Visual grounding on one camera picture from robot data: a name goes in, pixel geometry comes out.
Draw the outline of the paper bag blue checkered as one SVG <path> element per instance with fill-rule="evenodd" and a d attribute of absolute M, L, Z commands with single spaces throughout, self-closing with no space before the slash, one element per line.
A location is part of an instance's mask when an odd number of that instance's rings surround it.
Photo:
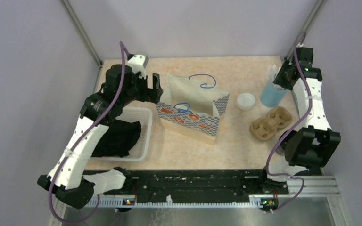
<path fill-rule="evenodd" d="M 162 126 L 181 135 L 214 145 L 221 116 L 226 112 L 230 94 L 214 82 L 167 75 L 167 86 L 156 110 Z M 178 113 L 177 105 L 185 105 L 188 113 Z"/>

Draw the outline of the white cup lid stack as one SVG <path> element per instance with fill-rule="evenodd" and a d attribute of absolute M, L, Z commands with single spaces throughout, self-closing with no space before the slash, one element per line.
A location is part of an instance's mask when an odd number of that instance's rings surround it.
<path fill-rule="evenodd" d="M 255 96 L 251 93 L 241 93 L 237 97 L 237 107 L 242 111 L 249 111 L 255 104 Z"/>

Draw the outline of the stack of dark cups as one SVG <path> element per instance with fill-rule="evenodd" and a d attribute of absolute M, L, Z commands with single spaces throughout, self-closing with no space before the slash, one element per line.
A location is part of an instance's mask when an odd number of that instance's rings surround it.
<path fill-rule="evenodd" d="M 285 155 L 284 147 L 279 145 L 276 149 L 276 153 L 279 154 L 280 156 L 284 156 Z"/>

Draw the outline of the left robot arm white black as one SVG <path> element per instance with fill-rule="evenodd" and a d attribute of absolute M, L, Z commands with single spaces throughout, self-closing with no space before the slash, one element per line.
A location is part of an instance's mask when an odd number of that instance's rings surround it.
<path fill-rule="evenodd" d="M 128 65 L 111 66 L 98 92 L 86 98 L 74 133 L 57 165 L 47 175 L 39 177 L 39 186 L 61 202 L 83 208 L 93 196 L 116 190 L 128 194 L 132 190 L 131 174 L 116 167 L 93 175 L 84 169 L 97 146 L 107 139 L 119 141 L 131 127 L 118 117 L 133 101 L 158 103 L 163 89 L 160 76 L 153 74 L 153 87 L 142 72 Z"/>

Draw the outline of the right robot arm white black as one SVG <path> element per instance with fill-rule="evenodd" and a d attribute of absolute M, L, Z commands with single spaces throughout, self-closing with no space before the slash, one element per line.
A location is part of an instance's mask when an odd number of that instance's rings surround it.
<path fill-rule="evenodd" d="M 333 131 L 324 111 L 321 70 L 312 64 L 313 49 L 297 46 L 293 58 L 286 60 L 275 76 L 274 84 L 292 92 L 299 120 L 281 135 L 273 149 L 283 153 L 284 160 L 267 162 L 267 176 L 257 181 L 263 194 L 275 190 L 276 181 L 284 182 L 299 172 L 324 167 L 340 144 L 341 135 Z"/>

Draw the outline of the white plastic basket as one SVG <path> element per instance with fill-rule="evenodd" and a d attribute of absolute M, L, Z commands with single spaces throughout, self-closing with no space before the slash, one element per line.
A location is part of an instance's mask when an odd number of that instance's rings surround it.
<path fill-rule="evenodd" d="M 139 121 L 141 123 L 141 135 L 136 145 L 129 151 L 125 157 L 93 157 L 94 159 L 102 158 L 107 161 L 125 161 L 138 162 L 145 159 L 150 144 L 151 129 L 153 124 L 153 113 L 148 108 L 128 106 L 123 109 L 123 113 L 116 117 L 116 120 L 126 122 Z"/>

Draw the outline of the blue straw holder cup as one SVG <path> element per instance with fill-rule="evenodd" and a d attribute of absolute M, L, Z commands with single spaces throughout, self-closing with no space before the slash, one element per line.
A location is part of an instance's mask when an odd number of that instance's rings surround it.
<path fill-rule="evenodd" d="M 280 104 L 287 92 L 287 89 L 268 82 L 260 95 L 260 101 L 268 108 L 275 108 Z"/>

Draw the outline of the brown pulp cup carrier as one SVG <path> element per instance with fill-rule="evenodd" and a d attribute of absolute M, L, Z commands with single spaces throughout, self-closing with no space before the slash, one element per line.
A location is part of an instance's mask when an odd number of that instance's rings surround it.
<path fill-rule="evenodd" d="M 260 117 L 249 126 L 251 134 L 261 141 L 272 138 L 278 130 L 285 129 L 293 121 L 291 113 L 282 106 L 271 109 L 265 117 Z"/>

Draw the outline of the black cloth in basket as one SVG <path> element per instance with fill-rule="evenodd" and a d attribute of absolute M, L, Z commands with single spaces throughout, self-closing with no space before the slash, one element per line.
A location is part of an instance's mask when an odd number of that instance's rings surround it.
<path fill-rule="evenodd" d="M 115 120 L 108 131 L 99 140 L 95 147 L 93 157 L 125 157 L 136 145 L 141 135 L 139 121 L 126 122 Z"/>

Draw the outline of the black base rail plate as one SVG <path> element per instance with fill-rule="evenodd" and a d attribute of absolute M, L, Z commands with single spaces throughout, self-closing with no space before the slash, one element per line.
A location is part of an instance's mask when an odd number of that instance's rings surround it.
<path fill-rule="evenodd" d="M 267 178 L 263 169 L 130 170 L 123 188 L 105 195 L 136 195 L 137 203 L 241 203 L 250 195 L 288 194 L 285 182 Z"/>

